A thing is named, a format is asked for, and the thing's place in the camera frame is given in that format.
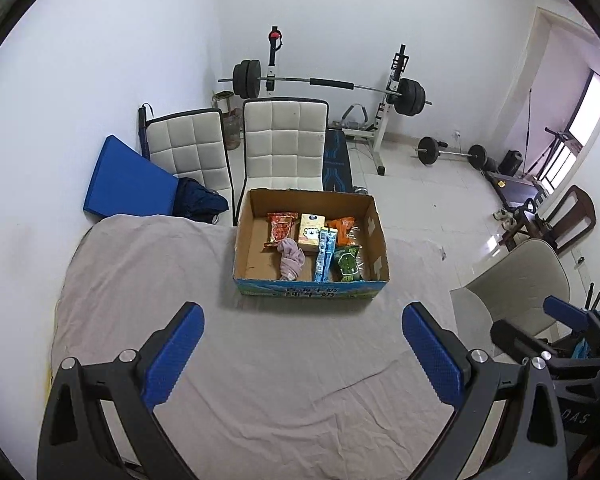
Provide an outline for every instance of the blue gripper pad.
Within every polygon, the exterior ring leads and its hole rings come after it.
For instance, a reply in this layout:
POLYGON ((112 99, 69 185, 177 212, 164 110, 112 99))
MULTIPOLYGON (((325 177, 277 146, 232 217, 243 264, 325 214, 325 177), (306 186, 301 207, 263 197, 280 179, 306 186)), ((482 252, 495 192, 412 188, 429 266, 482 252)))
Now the blue gripper pad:
POLYGON ((142 400, 150 411, 169 399, 204 330, 202 307, 194 304, 144 374, 142 400))
POLYGON ((589 328, 589 316, 587 311, 577 308, 566 301, 559 300, 555 296, 549 296, 542 304, 544 313, 553 317, 556 321, 564 323, 576 332, 584 332, 589 328))
POLYGON ((402 333, 440 401, 458 410, 464 401, 462 372, 433 330, 411 305, 402 311, 402 333))

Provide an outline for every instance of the pink cloth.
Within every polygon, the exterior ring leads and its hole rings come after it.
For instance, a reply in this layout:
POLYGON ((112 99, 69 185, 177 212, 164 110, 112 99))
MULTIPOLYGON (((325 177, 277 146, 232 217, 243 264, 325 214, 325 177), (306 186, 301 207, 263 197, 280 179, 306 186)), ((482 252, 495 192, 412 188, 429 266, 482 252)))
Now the pink cloth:
POLYGON ((288 282, 297 280, 304 265, 302 249, 298 247, 295 240, 285 238, 278 244, 278 252, 282 254, 282 258, 280 258, 280 279, 288 282))

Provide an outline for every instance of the brown wooden chair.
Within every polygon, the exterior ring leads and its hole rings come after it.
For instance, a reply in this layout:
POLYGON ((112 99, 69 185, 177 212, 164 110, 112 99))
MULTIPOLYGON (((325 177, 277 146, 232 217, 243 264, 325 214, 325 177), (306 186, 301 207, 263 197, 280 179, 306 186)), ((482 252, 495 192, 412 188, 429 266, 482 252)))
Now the brown wooden chair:
POLYGON ((557 206, 546 219, 541 219, 538 215, 533 216, 528 211, 520 210, 518 223, 511 230, 507 231, 500 245, 507 245, 513 242, 513 237, 517 232, 523 232, 531 238, 542 238, 551 247, 554 248, 556 254, 560 256, 567 251, 571 246, 576 244, 584 235, 589 233, 596 225, 596 209, 593 207, 591 197, 578 186, 571 186, 564 196, 560 199, 557 206), (558 211, 564 206, 568 197, 575 196, 576 203, 560 218, 555 225, 551 225, 551 220, 556 216, 558 211), (577 232, 573 237, 567 240, 560 240, 567 235, 583 220, 589 220, 589 224, 582 230, 577 232))

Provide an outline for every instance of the silver screw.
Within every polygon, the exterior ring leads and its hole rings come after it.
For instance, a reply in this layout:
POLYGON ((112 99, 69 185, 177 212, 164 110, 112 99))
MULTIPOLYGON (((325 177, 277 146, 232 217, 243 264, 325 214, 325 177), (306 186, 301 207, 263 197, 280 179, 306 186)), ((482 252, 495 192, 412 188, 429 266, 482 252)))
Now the silver screw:
POLYGON ((122 352, 120 352, 120 355, 118 356, 118 359, 120 359, 123 363, 130 363, 135 358, 136 358, 136 351, 131 350, 131 349, 123 350, 122 352))
POLYGON ((533 359, 531 359, 531 364, 534 366, 534 368, 537 368, 538 370, 544 370, 546 368, 546 363, 541 357, 534 357, 533 359))
POLYGON ((476 362, 483 363, 488 358, 489 358, 489 356, 487 355, 487 352, 485 352, 484 350, 477 349, 477 350, 474 350, 473 352, 471 352, 471 359, 473 359, 476 362))
POLYGON ((71 368, 73 368, 75 366, 75 359, 73 357, 66 357, 65 359, 62 359, 62 362, 60 363, 60 367, 62 368, 62 370, 71 370, 71 368))

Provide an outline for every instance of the open cardboard box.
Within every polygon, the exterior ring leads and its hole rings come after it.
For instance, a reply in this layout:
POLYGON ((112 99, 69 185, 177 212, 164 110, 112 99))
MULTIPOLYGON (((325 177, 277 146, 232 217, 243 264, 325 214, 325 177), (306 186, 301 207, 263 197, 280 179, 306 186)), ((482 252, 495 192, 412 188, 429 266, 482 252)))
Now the open cardboard box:
MULTIPOLYGON (((299 220, 292 236, 298 240, 299 220)), ((330 280, 337 279, 332 262, 330 280)), ((386 244, 376 203, 372 196, 302 191, 295 189, 251 189, 243 201, 235 241, 234 280, 249 296, 302 298, 372 298, 389 281, 386 244), (365 267, 370 281, 314 282, 317 253, 305 253, 302 273, 295 282, 279 280, 280 253, 264 249, 269 237, 268 213, 297 212, 325 216, 327 220, 352 216, 362 228, 365 267)))

